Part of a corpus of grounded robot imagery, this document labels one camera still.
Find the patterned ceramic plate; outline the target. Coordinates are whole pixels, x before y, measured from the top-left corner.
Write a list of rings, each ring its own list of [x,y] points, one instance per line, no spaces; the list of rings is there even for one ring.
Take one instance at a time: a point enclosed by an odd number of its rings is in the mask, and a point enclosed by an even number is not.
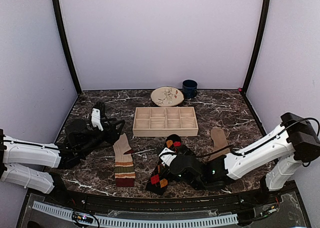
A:
[[[159,107],[173,107],[184,101],[183,93],[175,87],[163,86],[152,91],[151,100]]]

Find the wooden compartment tray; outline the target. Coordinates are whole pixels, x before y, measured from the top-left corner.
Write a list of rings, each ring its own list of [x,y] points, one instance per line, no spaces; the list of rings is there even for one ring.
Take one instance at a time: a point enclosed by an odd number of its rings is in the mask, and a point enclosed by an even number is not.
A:
[[[194,107],[137,107],[132,131],[135,137],[194,137],[199,127]]]

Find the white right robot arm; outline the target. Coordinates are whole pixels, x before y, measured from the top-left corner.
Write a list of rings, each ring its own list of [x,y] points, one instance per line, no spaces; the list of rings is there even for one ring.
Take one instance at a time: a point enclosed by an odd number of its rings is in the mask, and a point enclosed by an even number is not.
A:
[[[229,153],[207,163],[195,155],[168,148],[159,154],[159,159],[173,176],[194,189],[210,191],[222,189],[252,170],[277,160],[276,166],[262,178],[261,189],[255,194],[257,203],[265,205],[299,167],[320,156],[320,131],[313,128],[312,121],[316,119],[287,112],[281,116],[281,124],[268,135],[243,149],[230,149]]]

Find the right black corner post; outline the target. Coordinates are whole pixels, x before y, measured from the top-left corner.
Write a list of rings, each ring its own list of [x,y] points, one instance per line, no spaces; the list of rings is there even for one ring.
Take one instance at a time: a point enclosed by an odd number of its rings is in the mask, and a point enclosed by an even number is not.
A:
[[[248,89],[254,74],[254,70],[256,67],[256,63],[258,60],[258,55],[260,52],[264,31],[265,31],[265,26],[267,22],[269,6],[270,6],[270,0],[262,0],[261,14],[259,18],[259,24],[258,24],[258,29],[256,33],[255,43],[253,46],[252,55],[251,55],[248,70],[246,73],[246,77],[242,86],[242,92],[244,94],[248,92]]]

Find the left black corner post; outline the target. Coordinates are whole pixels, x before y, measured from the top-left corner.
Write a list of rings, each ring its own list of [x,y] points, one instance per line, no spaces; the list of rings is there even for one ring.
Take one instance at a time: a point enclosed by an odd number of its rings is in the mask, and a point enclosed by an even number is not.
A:
[[[72,55],[71,55],[71,51],[70,51],[70,47],[67,39],[67,34],[65,31],[65,26],[64,26],[64,21],[63,21],[61,6],[60,6],[60,0],[52,0],[52,6],[53,6],[55,21],[57,24],[57,29],[58,29],[64,57],[67,63],[67,67],[68,67],[74,88],[76,90],[77,95],[79,96],[82,93],[82,89],[76,73],[76,69],[74,66],[74,62],[72,59]]]

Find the dark blue mug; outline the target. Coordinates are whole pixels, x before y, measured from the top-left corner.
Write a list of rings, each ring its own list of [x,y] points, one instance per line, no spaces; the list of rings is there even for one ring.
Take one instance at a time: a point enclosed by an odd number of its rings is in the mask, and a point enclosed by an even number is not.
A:
[[[185,99],[192,99],[197,96],[198,83],[194,80],[184,80],[182,83],[182,93]]]

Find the beige striped sock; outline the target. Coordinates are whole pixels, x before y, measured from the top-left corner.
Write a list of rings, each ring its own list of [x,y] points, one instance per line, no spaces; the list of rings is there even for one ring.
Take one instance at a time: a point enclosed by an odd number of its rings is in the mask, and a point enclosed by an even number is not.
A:
[[[113,145],[115,154],[114,177],[117,187],[133,187],[136,173],[132,158],[133,149],[127,135],[123,133]]]

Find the tan plain sock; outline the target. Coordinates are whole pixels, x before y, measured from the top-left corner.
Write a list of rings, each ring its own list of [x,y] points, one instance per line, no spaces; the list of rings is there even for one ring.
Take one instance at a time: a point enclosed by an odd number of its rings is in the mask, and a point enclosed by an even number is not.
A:
[[[222,150],[228,146],[228,141],[225,132],[221,128],[213,128],[210,131],[211,139],[213,140],[213,151],[219,151],[218,153],[212,154],[209,157],[209,161],[218,158],[221,155],[226,155],[230,152],[229,148]]]

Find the black argyle sock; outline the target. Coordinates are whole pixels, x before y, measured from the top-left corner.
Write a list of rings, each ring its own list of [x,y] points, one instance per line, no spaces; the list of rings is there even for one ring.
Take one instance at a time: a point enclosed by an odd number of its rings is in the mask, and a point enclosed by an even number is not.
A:
[[[164,151],[164,149],[168,149],[176,154],[195,156],[195,153],[192,150],[190,150],[186,145],[182,144],[182,139],[176,134],[172,134],[167,137],[165,141],[165,147],[160,151],[160,154],[167,152],[166,150]],[[170,169],[169,166],[164,163],[162,158],[163,157],[159,158],[157,166],[151,173],[145,187],[147,191],[158,195],[163,195],[168,187],[168,184],[171,182],[166,179],[160,180],[159,171],[164,168]],[[181,181],[181,178],[178,175],[173,175],[172,181],[179,182]]]

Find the black corner post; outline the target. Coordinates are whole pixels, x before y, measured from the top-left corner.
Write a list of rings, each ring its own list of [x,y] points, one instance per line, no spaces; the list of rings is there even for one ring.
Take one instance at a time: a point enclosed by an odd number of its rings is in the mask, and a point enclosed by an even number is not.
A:
[[[251,55],[248,70],[246,73],[246,77],[242,86],[242,92],[244,94],[248,92],[248,89],[254,74],[254,70],[256,67],[256,63],[258,60],[258,55],[260,52],[264,31],[265,31],[265,26],[267,22],[269,6],[270,6],[270,0],[262,0],[261,14],[259,18],[259,24],[258,24],[258,29],[256,33],[255,43],[253,46],[252,55]]]
[[[58,29],[64,57],[67,63],[67,67],[68,67],[74,88],[76,90],[77,95],[79,96],[82,93],[82,89],[76,73],[76,69],[74,66],[74,62],[72,59],[72,55],[71,55],[71,51],[70,51],[70,47],[67,39],[67,34],[65,31],[65,26],[64,26],[64,21],[63,21],[61,6],[60,6],[60,0],[52,0],[52,6],[53,6],[55,21],[57,24],[57,29]]]

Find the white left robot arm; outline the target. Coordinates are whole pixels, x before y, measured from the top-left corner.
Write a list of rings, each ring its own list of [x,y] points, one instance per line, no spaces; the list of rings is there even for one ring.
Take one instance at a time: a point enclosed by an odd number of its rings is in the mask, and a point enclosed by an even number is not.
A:
[[[61,177],[56,173],[33,170],[28,165],[71,169],[106,142],[113,146],[120,138],[124,120],[102,120],[102,129],[89,127],[85,120],[75,119],[65,127],[62,143],[31,143],[0,135],[0,179],[50,194],[60,206],[71,201]]]

